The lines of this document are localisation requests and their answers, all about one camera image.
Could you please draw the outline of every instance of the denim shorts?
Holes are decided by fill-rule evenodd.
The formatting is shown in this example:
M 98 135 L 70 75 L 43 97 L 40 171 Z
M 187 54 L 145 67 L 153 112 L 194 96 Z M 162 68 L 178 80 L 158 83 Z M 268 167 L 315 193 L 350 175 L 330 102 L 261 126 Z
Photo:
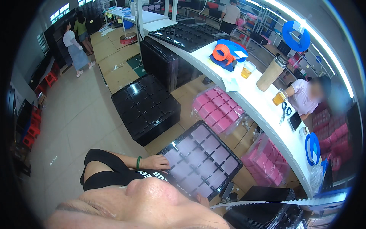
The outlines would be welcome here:
M 89 37 L 88 32 L 85 32 L 85 33 L 79 35 L 80 42 L 84 41 L 87 37 Z

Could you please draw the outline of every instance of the smartphone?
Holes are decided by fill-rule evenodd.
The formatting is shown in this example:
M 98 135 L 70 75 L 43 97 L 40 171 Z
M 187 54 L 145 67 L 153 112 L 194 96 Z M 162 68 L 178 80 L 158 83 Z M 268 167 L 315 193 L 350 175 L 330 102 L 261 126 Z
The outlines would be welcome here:
M 302 120 L 299 116 L 299 113 L 295 112 L 289 119 L 288 123 L 292 129 L 292 132 L 295 132 L 297 128 L 300 126 Z

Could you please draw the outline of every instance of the wooden thermos bottle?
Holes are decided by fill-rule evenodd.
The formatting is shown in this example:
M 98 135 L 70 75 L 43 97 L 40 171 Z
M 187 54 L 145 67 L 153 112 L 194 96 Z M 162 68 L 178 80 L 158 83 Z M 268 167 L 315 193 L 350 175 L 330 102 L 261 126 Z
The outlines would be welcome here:
M 257 81 L 257 87 L 265 92 L 269 86 L 277 79 L 281 72 L 285 69 L 287 60 L 281 55 L 274 58 L 266 71 Z

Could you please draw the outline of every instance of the orange tape dispenser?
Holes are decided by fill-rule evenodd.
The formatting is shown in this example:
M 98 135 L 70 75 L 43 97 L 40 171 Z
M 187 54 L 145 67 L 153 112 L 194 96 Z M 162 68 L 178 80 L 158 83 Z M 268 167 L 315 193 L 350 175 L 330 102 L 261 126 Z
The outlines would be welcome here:
M 231 64 L 233 61 L 236 60 L 235 57 L 230 54 L 229 48 L 224 44 L 216 45 L 215 49 L 212 52 L 212 56 L 218 61 L 227 60 L 228 62 L 226 63 L 225 66 L 228 66 L 229 64 Z

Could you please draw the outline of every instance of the scissors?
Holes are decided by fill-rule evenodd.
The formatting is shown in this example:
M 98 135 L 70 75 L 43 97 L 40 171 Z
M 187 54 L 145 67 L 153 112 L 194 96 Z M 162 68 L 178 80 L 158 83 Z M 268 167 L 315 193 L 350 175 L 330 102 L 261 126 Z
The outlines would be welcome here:
M 292 110 L 291 110 L 291 108 L 289 108 L 289 107 L 287 107 L 287 103 L 286 102 L 283 102 L 282 103 L 282 110 L 283 110 L 283 115 L 282 115 L 282 117 L 281 117 L 281 119 L 280 119 L 280 125 L 282 124 L 282 122 L 285 120 L 285 116 L 287 115 L 287 116 L 289 116 L 289 115 L 291 115 L 291 113 L 292 113 Z

